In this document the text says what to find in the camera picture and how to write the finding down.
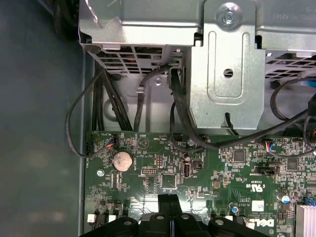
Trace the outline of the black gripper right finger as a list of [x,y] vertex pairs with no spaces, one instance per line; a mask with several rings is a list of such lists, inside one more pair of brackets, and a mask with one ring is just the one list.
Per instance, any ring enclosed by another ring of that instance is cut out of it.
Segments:
[[264,237],[257,232],[223,217],[215,217],[208,224],[198,221],[192,214],[184,213],[177,195],[171,196],[171,216],[178,237]]

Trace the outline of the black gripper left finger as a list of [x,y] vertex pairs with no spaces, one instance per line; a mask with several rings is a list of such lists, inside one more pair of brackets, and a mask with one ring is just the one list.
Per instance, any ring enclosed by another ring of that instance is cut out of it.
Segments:
[[131,217],[120,217],[104,224],[83,237],[170,237],[172,215],[170,195],[158,196],[158,212],[144,214],[140,221]]

